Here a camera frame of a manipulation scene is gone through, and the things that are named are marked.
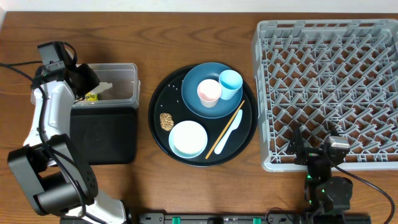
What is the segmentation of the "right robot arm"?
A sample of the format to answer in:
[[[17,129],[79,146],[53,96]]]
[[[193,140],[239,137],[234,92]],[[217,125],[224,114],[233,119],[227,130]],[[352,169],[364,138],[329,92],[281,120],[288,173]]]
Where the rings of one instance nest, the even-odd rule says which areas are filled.
[[[353,183],[346,177],[333,176],[332,168],[344,161],[349,142],[336,130],[320,147],[306,146],[300,128],[295,128],[286,153],[294,154],[294,163],[307,167],[305,200],[310,208],[302,223],[344,223],[344,211],[350,209]]]

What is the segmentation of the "yellow foil snack wrapper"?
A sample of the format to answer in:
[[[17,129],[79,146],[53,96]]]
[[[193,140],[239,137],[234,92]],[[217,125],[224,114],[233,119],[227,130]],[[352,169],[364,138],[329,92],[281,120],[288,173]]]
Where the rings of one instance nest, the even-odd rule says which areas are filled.
[[[85,95],[84,101],[98,101],[98,94],[89,92]]]

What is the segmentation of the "white tissue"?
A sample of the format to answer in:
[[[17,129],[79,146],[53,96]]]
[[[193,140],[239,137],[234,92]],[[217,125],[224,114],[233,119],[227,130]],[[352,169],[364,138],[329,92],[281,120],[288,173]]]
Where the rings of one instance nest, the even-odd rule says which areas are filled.
[[[108,90],[108,89],[110,89],[112,87],[113,87],[112,83],[100,82],[97,87],[95,87],[94,89],[92,89],[90,91],[90,93],[92,93],[92,94],[100,94],[100,93],[104,92],[105,90]]]

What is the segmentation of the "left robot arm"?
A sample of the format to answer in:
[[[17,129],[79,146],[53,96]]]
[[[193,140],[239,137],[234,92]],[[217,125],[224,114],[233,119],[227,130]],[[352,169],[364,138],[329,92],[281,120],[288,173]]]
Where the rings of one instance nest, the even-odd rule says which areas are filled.
[[[93,169],[69,137],[72,106],[99,85],[95,72],[87,64],[44,65],[31,82],[30,133],[7,158],[31,207],[69,222],[130,223],[125,204],[99,190]]]

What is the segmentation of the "light blue bowl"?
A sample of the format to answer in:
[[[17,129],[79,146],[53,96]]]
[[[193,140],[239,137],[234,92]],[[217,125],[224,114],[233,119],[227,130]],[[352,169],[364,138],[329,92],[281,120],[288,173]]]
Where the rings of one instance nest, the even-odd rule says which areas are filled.
[[[195,121],[179,122],[169,134],[171,151],[183,159],[198,157],[207,147],[207,143],[205,128]]]

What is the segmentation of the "brown cookie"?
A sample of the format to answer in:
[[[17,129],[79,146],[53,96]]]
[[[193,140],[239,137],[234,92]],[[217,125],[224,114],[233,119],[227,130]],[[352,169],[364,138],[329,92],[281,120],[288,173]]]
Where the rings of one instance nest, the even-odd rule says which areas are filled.
[[[165,131],[171,131],[174,127],[174,121],[170,113],[161,113],[160,116],[160,126]]]

